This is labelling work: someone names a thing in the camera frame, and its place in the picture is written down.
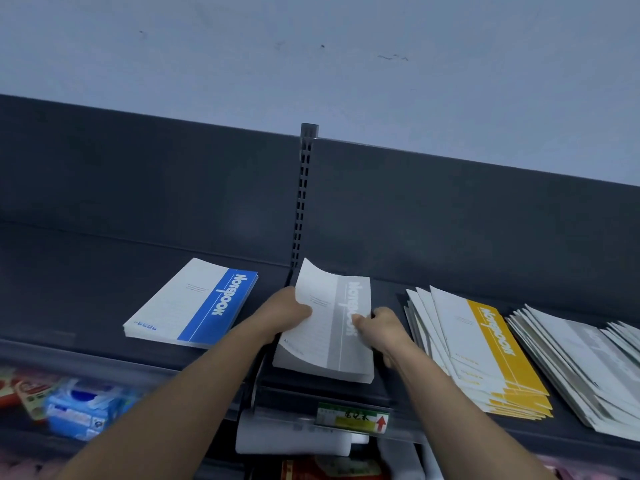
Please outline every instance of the wall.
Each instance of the wall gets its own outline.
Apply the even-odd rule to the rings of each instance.
[[[0,0],[0,92],[640,185],[640,0]]]

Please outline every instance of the blue and white notebook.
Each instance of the blue and white notebook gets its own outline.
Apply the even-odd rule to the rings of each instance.
[[[231,328],[255,271],[193,258],[126,323],[127,337],[208,349]]]

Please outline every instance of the person's right hand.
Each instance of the person's right hand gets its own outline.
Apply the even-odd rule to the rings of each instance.
[[[386,366],[391,367],[395,348],[411,346],[413,341],[391,309],[381,306],[373,313],[374,318],[353,314],[351,320],[364,341],[382,352]]]

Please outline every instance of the price tag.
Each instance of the price tag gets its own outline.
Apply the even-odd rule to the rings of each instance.
[[[334,404],[318,404],[316,424],[332,428],[348,429],[360,433],[384,434],[387,430],[389,414],[381,411],[367,411],[346,408]]]

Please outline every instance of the person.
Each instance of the person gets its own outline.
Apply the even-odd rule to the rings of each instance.
[[[311,314],[295,289],[249,318],[87,444],[58,480],[190,479],[262,346]],[[473,404],[418,348],[389,308],[353,316],[364,341],[402,377],[447,479],[553,478],[540,461]]]

